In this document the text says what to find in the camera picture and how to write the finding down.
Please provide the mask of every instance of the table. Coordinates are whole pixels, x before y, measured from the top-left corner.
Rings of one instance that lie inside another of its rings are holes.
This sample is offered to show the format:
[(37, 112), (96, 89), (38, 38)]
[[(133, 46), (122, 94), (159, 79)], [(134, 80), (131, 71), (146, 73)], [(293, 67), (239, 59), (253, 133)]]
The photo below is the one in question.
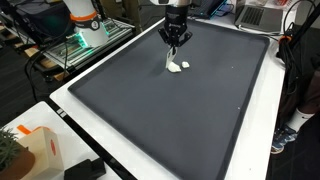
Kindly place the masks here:
[[(45, 103), (40, 102), (30, 108), (28, 111), (11, 121), (6, 125), (7, 128), (13, 128), (13, 133), (17, 137), (24, 136), (17, 130), (18, 125), (24, 125), (33, 130), (38, 126), (49, 127), (58, 136), (61, 156), (65, 169), (68, 169), (83, 160), (95, 160), (98, 155), (86, 145), (83, 140)], [(100, 177), (99, 180), (120, 180), (121, 178), (105, 164), (107, 174)], [(61, 172), (53, 180), (63, 179), (64, 173)]]
[[(287, 24), (294, 20), (294, 16), (294, 13), (290, 14)], [(231, 15), (203, 22), (235, 28), (233, 25), (234, 16)], [(136, 178), (177, 179), (68, 91), (70, 85), (120, 52), (144, 33), (52, 93), (50, 98)], [(225, 179), (265, 179), (284, 79), (284, 67), (281, 60), (275, 58), (276, 52), (277, 42), (271, 42), (257, 77)]]

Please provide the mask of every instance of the sneaker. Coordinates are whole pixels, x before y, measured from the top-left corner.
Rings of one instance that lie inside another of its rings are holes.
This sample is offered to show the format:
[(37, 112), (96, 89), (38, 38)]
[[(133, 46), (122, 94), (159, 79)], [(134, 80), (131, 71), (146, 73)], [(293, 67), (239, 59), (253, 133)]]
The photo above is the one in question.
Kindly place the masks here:
[(283, 151), (284, 146), (288, 142), (296, 140), (298, 133), (285, 125), (283, 128), (277, 129), (274, 132), (271, 154), (279, 154)]

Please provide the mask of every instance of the cardboard box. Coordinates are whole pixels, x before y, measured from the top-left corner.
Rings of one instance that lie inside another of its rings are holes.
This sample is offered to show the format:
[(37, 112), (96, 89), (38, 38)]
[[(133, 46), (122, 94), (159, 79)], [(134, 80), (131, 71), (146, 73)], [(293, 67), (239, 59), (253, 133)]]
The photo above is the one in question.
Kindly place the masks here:
[(21, 138), (18, 142), (28, 147), (36, 161), (23, 180), (51, 179), (64, 170), (57, 135), (45, 128), (39, 128)]

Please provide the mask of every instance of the black mat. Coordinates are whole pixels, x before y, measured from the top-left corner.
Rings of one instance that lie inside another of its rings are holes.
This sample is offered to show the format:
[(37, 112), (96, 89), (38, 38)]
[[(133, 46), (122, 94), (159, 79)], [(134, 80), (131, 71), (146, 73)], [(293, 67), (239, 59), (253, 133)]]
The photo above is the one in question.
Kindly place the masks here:
[(222, 179), (269, 40), (190, 21), (172, 74), (159, 27), (69, 90), (179, 178)]

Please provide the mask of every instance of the cable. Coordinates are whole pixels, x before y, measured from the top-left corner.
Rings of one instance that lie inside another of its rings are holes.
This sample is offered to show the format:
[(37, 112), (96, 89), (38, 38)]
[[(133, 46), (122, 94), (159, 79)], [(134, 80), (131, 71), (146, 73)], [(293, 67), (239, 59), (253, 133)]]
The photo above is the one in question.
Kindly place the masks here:
[(315, 4), (313, 1), (311, 1), (311, 0), (299, 0), (299, 1), (295, 2), (295, 3), (289, 8), (288, 12), (286, 13), (286, 16), (285, 16), (285, 18), (284, 18), (284, 23), (283, 23), (283, 32), (286, 31), (287, 18), (288, 18), (289, 13), (291, 12), (292, 8), (293, 8), (294, 6), (296, 6), (298, 3), (302, 2), (302, 1), (308, 1), (308, 2), (310, 2), (310, 3), (312, 4), (312, 6), (314, 7), (314, 9), (316, 8), (316, 4)]
[(148, 19), (148, 21), (147, 21), (146, 23), (144, 23), (143, 26), (141, 26), (141, 28), (145, 28), (145, 27), (150, 23), (150, 21), (151, 21), (152, 19), (158, 18), (158, 17), (159, 17), (160, 19), (164, 18), (164, 16), (151, 16), (151, 17)]
[[(32, 68), (34, 66), (34, 64), (38, 61), (38, 59), (43, 55), (44, 52), (46, 52), (47, 49), (51, 48), (52, 46), (56, 45), (60, 40), (57, 40), (55, 41), (54, 43), (52, 43), (51, 45), (47, 46), (46, 48), (44, 49), (41, 49), (40, 51), (38, 51), (36, 54), (34, 54), (33, 56), (31, 56), (28, 61), (26, 62), (25, 66), (24, 66), (24, 73), (25, 75), (27, 76), (27, 79), (29, 80), (29, 83), (30, 83), (30, 86), (31, 86), (31, 89), (32, 89), (32, 95), (33, 95), (33, 98), (36, 102), (38, 102), (38, 99), (37, 99), (37, 95), (36, 95), (36, 91), (38, 92), (41, 92), (41, 93), (44, 93), (44, 94), (47, 94), (49, 95), (50, 93), (47, 93), (47, 92), (43, 92), (41, 90), (39, 90), (36, 85), (34, 84), (33, 82), (33, 79), (32, 79)], [(28, 65), (31, 63), (31, 67), (29, 69), (29, 73), (28, 73)]]
[(13, 20), (13, 26), (16, 29), (16, 33), (18, 34), (18, 37), (19, 37), (20, 41), (22, 42), (22, 44), (24, 44), (24, 42), (23, 42), (23, 40), (22, 40), (22, 38), (20, 36), (19, 30), (18, 30), (18, 28), (16, 26), (16, 20)]
[(281, 35), (283, 35), (283, 34), (280, 34), (280, 33), (270, 33), (270, 34), (254, 33), (254, 32), (247, 31), (247, 30), (243, 29), (243, 28), (241, 27), (241, 25), (238, 25), (238, 26), (236, 26), (236, 27), (237, 27), (239, 30), (242, 30), (242, 31), (244, 31), (244, 32), (248, 32), (248, 33), (256, 34), (256, 35), (260, 35), (260, 36), (265, 36), (265, 37), (268, 37), (268, 38), (273, 39), (273, 40), (275, 40), (275, 41), (278, 41), (278, 39), (276, 39), (276, 38), (274, 38), (274, 37), (272, 37), (272, 36), (281, 36)]
[[(110, 14), (109, 14), (108, 10), (107, 10), (104, 6), (102, 6), (102, 5), (99, 4), (99, 3), (95, 3), (95, 4), (96, 4), (96, 6), (102, 7), (102, 8), (104, 9), (105, 13), (107, 13), (107, 16), (110, 17)], [(112, 21), (112, 23), (113, 23), (117, 28), (119, 28), (119, 29), (132, 29), (131, 27), (122, 27), (122, 26), (119, 26), (119, 25), (113, 20), (113, 18), (109, 18), (109, 19), (110, 19), (110, 20)]]
[(65, 56), (65, 60), (64, 60), (64, 67), (63, 67), (63, 77), (62, 77), (62, 79), (61, 79), (61, 85), (60, 86), (62, 86), (63, 85), (63, 80), (64, 80), (64, 78), (66, 77), (66, 72), (67, 72), (67, 62), (68, 62), (68, 45), (67, 45), (67, 42), (65, 41), (64, 42), (64, 45), (65, 45), (65, 47), (66, 47), (66, 56)]
[(288, 14), (291, 12), (292, 8), (302, 1), (308, 1), (311, 3), (311, 7), (309, 9), (307, 17), (309, 17), (312, 7), (314, 9), (316, 8), (314, 1), (311, 1), (311, 0), (299, 0), (296, 3), (294, 3), (289, 8), (284, 18), (284, 23), (283, 23), (284, 37), (282, 37), (279, 41), (279, 55), (282, 61), (284, 62), (285, 69), (286, 69), (284, 89), (286, 89), (287, 95), (291, 95), (295, 93), (297, 90), (297, 87), (298, 87), (297, 81), (302, 76), (301, 61), (302, 61), (303, 52), (302, 52), (301, 41), (300, 41), (299, 42), (300, 43), (300, 64), (298, 64), (289, 46), (291, 37), (296, 34), (294, 32), (294, 23), (291, 23), (289, 27), (286, 29), (286, 21), (287, 21)]

